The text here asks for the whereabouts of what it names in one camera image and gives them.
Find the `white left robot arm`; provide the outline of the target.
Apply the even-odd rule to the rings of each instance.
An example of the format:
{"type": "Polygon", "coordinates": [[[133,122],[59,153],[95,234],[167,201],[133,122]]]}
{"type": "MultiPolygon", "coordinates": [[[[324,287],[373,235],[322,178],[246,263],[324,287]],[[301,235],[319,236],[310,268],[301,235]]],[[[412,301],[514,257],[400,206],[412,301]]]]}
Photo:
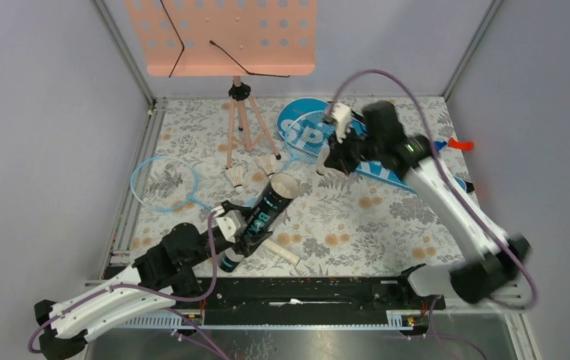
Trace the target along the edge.
{"type": "Polygon", "coordinates": [[[194,266],[224,254],[223,268],[233,269],[229,253],[249,257],[271,234],[281,213],[275,202],[257,200],[254,207],[222,202],[209,214],[207,229],[180,223],[114,277],[67,301],[34,305],[37,329],[28,351],[46,359],[70,359],[108,330],[139,315],[172,308],[191,308],[206,300],[218,282],[219,265],[207,285],[194,266]]]}

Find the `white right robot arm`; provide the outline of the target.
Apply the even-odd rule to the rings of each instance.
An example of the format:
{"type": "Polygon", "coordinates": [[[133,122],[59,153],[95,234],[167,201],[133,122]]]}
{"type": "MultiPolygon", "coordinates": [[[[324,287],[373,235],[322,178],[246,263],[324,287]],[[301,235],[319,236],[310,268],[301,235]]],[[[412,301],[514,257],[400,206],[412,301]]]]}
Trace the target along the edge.
{"type": "Polygon", "coordinates": [[[424,135],[407,135],[393,103],[380,100],[362,110],[364,130],[354,128],[353,111],[332,103],[322,121],[334,127],[328,138],[326,168],[353,173],[375,161],[409,186],[439,218],[456,241],[463,261],[418,265],[405,271],[397,288],[401,305],[415,309],[427,296],[457,297],[468,304],[493,300],[499,289],[522,274],[531,251],[522,235],[509,235],[462,190],[424,135]]]}

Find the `black shuttlecock tube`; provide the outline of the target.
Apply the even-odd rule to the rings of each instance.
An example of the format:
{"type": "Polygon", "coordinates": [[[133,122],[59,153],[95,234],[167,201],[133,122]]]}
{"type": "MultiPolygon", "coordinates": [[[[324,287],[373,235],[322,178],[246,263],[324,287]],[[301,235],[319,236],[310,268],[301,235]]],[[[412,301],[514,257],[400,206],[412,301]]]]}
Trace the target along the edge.
{"type": "MultiPolygon", "coordinates": [[[[252,207],[256,208],[253,214],[251,214],[247,219],[246,228],[238,237],[236,237],[235,244],[223,252],[223,255],[219,262],[219,268],[221,270],[225,272],[233,272],[242,262],[242,260],[248,258],[244,257],[240,251],[241,237],[272,231],[272,224],[294,200],[281,197],[277,191],[274,191],[267,186],[268,183],[262,192],[255,198],[252,207]]],[[[290,251],[285,250],[281,246],[275,244],[273,241],[270,241],[269,238],[266,239],[256,250],[261,247],[271,251],[273,254],[278,255],[294,266],[297,266],[299,264],[299,256],[296,256],[290,251]]]]}

